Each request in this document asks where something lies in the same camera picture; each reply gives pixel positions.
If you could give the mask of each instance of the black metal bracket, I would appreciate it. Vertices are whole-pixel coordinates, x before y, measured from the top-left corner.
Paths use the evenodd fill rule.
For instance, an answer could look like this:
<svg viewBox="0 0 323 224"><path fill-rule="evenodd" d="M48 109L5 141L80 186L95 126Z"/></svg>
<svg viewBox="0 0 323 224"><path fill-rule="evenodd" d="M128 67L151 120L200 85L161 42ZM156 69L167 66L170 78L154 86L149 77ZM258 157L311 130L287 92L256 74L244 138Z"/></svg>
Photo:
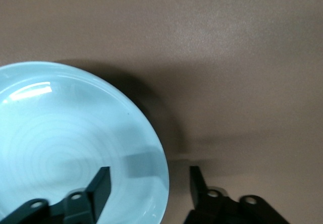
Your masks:
<svg viewBox="0 0 323 224"><path fill-rule="evenodd" d="M111 193L110 167L102 167L84 191L49 206L46 199L29 200L0 224L95 224Z"/></svg>
<svg viewBox="0 0 323 224"><path fill-rule="evenodd" d="M184 224L289 224L264 199L246 195L239 202L209 189L198 166L190 167L194 210Z"/></svg>

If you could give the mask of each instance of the bowl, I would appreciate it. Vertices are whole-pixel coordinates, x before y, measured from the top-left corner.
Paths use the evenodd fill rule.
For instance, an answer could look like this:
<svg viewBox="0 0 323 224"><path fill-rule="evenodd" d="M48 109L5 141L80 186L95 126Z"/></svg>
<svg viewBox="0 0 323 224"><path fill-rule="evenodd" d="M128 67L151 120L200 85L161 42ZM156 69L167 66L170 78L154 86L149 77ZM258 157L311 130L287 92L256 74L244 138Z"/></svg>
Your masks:
<svg viewBox="0 0 323 224"><path fill-rule="evenodd" d="M24 202L53 205L111 167L98 224L159 224L169 174L162 145L139 108L103 79L71 66L0 67L0 219Z"/></svg>

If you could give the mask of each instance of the table surface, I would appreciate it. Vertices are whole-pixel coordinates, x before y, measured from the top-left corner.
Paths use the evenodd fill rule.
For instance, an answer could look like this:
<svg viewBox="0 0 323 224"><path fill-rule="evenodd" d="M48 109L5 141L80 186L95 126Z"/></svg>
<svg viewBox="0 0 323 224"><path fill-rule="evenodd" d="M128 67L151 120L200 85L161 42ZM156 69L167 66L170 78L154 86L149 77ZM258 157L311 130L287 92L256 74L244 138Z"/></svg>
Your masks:
<svg viewBox="0 0 323 224"><path fill-rule="evenodd" d="M235 200L323 223L323 0L0 0L0 15L0 65L77 66L146 113L169 163L162 223L192 208L193 164Z"/></svg>

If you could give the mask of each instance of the light blue bowl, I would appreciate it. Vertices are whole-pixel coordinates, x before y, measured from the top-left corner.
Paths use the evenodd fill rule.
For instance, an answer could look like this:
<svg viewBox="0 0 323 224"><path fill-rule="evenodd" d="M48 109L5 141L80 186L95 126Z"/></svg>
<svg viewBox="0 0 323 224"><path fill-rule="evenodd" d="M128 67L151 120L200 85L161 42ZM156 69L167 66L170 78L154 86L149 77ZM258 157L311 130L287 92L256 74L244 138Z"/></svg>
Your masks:
<svg viewBox="0 0 323 224"><path fill-rule="evenodd" d="M111 167L98 224L159 224L169 175L160 141L123 93L86 71L48 62L0 68L0 219L24 202L50 204Z"/></svg>

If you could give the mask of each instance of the mounting hole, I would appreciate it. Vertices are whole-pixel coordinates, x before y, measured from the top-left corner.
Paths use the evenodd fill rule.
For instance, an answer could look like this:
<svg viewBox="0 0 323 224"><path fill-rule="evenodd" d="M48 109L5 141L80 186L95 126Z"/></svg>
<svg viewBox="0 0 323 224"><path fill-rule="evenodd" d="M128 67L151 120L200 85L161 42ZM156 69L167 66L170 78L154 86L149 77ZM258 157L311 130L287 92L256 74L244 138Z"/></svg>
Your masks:
<svg viewBox="0 0 323 224"><path fill-rule="evenodd" d="M207 195L211 196L211 197L218 197L219 196L218 192L215 190L209 190Z"/></svg>
<svg viewBox="0 0 323 224"><path fill-rule="evenodd" d="M77 200L77 199L81 198L81 196L82 196L81 194L75 194L75 195L71 196L71 199L72 200Z"/></svg>
<svg viewBox="0 0 323 224"><path fill-rule="evenodd" d="M255 199L255 198L252 198L252 197L246 197L246 198L245 198L245 201L246 201L247 203L249 203L249 204L252 204L252 205L257 204L256 199Z"/></svg>
<svg viewBox="0 0 323 224"><path fill-rule="evenodd" d="M41 201L34 202L30 205L30 208L37 208L42 205Z"/></svg>

